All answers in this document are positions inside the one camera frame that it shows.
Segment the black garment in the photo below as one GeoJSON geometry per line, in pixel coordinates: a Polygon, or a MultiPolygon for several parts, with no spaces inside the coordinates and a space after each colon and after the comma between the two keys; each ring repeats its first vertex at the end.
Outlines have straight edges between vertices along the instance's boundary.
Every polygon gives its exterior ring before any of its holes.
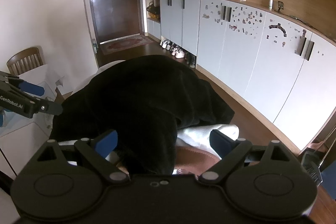
{"type": "Polygon", "coordinates": [[[235,113],[212,86],[164,55],[122,61],[62,104],[50,137],[94,139],[115,131],[116,151],[132,176],[172,174],[178,130],[229,124],[235,113]]]}

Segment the wooden dining chair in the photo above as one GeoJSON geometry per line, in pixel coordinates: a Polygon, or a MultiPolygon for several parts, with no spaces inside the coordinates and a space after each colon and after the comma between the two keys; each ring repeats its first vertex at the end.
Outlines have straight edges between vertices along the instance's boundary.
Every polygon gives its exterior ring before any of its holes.
{"type": "Polygon", "coordinates": [[[13,55],[8,62],[7,67],[12,75],[21,75],[35,68],[44,65],[41,53],[38,47],[30,47],[13,55]]]}

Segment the white lower cabinet row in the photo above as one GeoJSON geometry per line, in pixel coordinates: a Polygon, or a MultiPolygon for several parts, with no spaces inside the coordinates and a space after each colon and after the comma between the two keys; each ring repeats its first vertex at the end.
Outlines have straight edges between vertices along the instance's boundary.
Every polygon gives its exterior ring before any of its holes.
{"type": "Polygon", "coordinates": [[[335,44],[281,16],[229,0],[160,0],[148,31],[196,56],[196,66],[301,152],[335,113],[335,44]]]}

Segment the red door mat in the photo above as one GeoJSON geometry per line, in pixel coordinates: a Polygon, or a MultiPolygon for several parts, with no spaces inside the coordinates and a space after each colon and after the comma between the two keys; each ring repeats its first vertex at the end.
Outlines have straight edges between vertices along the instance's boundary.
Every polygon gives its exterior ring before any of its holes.
{"type": "Polygon", "coordinates": [[[131,48],[144,46],[147,44],[151,44],[154,41],[147,36],[143,35],[135,35],[130,36],[128,38],[123,38],[120,40],[115,40],[112,42],[107,42],[100,45],[100,50],[104,55],[109,55],[112,53],[129,50],[131,48]]]}

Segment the row of shoes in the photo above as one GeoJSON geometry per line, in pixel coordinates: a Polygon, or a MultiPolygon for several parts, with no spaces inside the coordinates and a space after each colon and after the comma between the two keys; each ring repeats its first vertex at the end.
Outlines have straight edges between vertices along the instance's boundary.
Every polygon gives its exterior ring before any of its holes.
{"type": "Polygon", "coordinates": [[[196,56],[184,50],[179,45],[171,42],[169,39],[163,39],[159,42],[159,45],[171,53],[176,59],[184,60],[190,68],[196,67],[196,56]]]}

